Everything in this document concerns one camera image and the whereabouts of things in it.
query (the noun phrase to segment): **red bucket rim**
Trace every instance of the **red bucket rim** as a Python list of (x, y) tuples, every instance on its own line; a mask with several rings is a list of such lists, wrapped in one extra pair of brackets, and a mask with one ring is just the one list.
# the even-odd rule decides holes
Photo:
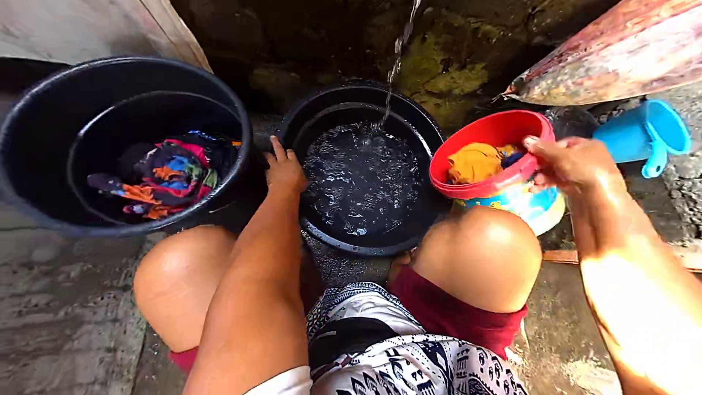
[[(475, 125), (479, 122), (485, 122), (487, 120), (490, 120), (491, 118), (494, 117), (500, 117), (504, 116), (505, 114), (517, 114), (517, 113), (522, 113), (522, 114), (528, 114), (532, 115), (536, 118), (539, 119), (542, 125), (542, 131), (541, 135), (537, 136), (539, 138), (542, 138), (545, 141), (555, 141), (555, 136), (553, 134), (553, 126), (551, 123), (548, 121), (546, 117), (544, 117), (542, 114), (539, 114), (538, 112), (533, 112), (533, 111), (528, 111), (528, 110), (509, 110), (509, 111), (502, 111), (502, 112), (497, 112), (492, 115), (488, 115), (487, 117), (483, 117), (480, 119), (475, 120), (474, 122), (469, 123), (468, 125), (465, 125), (463, 128), (459, 129), (456, 133), (453, 134), (453, 136), (449, 137), (445, 142), (444, 145), (449, 143), (452, 139), (458, 139), (460, 138), (460, 135), (467, 131), (469, 128), (475, 127)], [(432, 158), (432, 161), (430, 163), (430, 171), (429, 171), (429, 177), (434, 185), (434, 187), (442, 193), (445, 193), (448, 197), (450, 198), (462, 198), (468, 195), (467, 198), (476, 198), (476, 197), (486, 197), (494, 194), (495, 192), (509, 186), (510, 184), (513, 184), (515, 182), (523, 182), (526, 181), (531, 175), (538, 170), (539, 165), (538, 165), (538, 160), (534, 155), (531, 153), (527, 153), (516, 161), (514, 164), (509, 166), (507, 169), (504, 169), (501, 171), (499, 174), (492, 176), (488, 178), (487, 180), (480, 181), (478, 183), (472, 183), (472, 184), (463, 184), (463, 185), (453, 185), (453, 184), (448, 184), (445, 182), (441, 182), (437, 180), (433, 172), (431, 171), (432, 166), (435, 163), (435, 160), (437, 159), (437, 155), (434, 155)]]

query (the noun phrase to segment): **hand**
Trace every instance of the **hand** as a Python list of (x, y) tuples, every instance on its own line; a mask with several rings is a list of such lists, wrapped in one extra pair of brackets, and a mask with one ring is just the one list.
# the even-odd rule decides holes
[(307, 178), (292, 150), (283, 149), (276, 136), (271, 136), (272, 153), (263, 153), (270, 168), (266, 172), (268, 190), (299, 195), (307, 188)]
[(566, 194), (589, 190), (624, 190), (626, 185), (601, 141), (567, 137), (556, 143), (527, 136), (524, 147), (539, 159), (531, 192), (557, 186)]

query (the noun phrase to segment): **black plastic basin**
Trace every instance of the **black plastic basin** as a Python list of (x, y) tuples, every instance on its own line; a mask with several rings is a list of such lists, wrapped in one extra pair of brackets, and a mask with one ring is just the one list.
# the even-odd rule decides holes
[[(387, 95), (388, 91), (375, 82), (354, 82), (326, 89), (290, 111), (283, 119), (279, 136), (304, 162), (307, 149), (325, 131), (339, 125), (382, 119)], [(416, 246), (429, 227), (450, 208), (450, 202), (435, 191), (428, 176), (431, 158), (443, 143), (438, 126), (419, 104), (405, 96), (394, 93), (390, 107), (392, 112), (385, 130), (409, 144), (423, 172), (418, 198), (411, 203), (400, 226), (353, 235), (325, 223), (303, 196), (300, 224), (327, 245), (361, 255), (394, 255)]]
[[(85, 175), (110, 172), (126, 146), (155, 143), (208, 122), (219, 123), (242, 145), (237, 163), (199, 204), (165, 219), (143, 221), (116, 213), (124, 201), (98, 199), (95, 191), (86, 190)], [(74, 144), (75, 163), (69, 165)], [(223, 198), (225, 191), (236, 192), (232, 185), (246, 172), (263, 177), (263, 168), (249, 160), (253, 152), (243, 104), (211, 73), (160, 58), (94, 60), (43, 80), (12, 109), (0, 130), (0, 188), (6, 201), (42, 226), (78, 236), (136, 235), (186, 219), (192, 223), (195, 216), (230, 203), (231, 198)]]

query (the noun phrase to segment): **running water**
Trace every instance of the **running water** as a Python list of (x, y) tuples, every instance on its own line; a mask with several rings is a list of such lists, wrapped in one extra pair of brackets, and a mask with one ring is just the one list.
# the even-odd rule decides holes
[(387, 121), (388, 117), (390, 116), (392, 83), (395, 81), (395, 77), (399, 74), (400, 64), (402, 63), (402, 47), (407, 44), (409, 36), (412, 34), (412, 29), (414, 29), (414, 16), (417, 14), (417, 9), (419, 9), (419, 5), (421, 3), (422, 0), (413, 0), (412, 12), (409, 14), (409, 21), (405, 24), (402, 35), (397, 37), (397, 40), (395, 40), (395, 64), (392, 65), (392, 70), (388, 73), (388, 97), (385, 99), (385, 115), (383, 115), (383, 120), (381, 120), (379, 123), (373, 124), (373, 128), (384, 128), (385, 121)]
[(409, 144), (370, 122), (340, 125), (307, 149), (305, 204), (349, 235), (382, 235), (400, 226), (421, 177)]

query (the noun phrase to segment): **maroon cloth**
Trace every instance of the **maroon cloth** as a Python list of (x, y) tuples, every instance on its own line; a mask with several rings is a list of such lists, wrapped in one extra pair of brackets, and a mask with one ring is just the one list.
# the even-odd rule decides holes
[(527, 315), (527, 306), (514, 313), (493, 313), (473, 307), (452, 297), (409, 267), (400, 271), (388, 290), (427, 333), (471, 342), (505, 360), (505, 348), (512, 344), (522, 318)]
[(183, 369), (184, 372), (190, 373), (192, 366), (195, 364), (195, 357), (197, 357), (197, 347), (182, 353), (170, 352), (168, 357), (173, 361), (179, 368)]

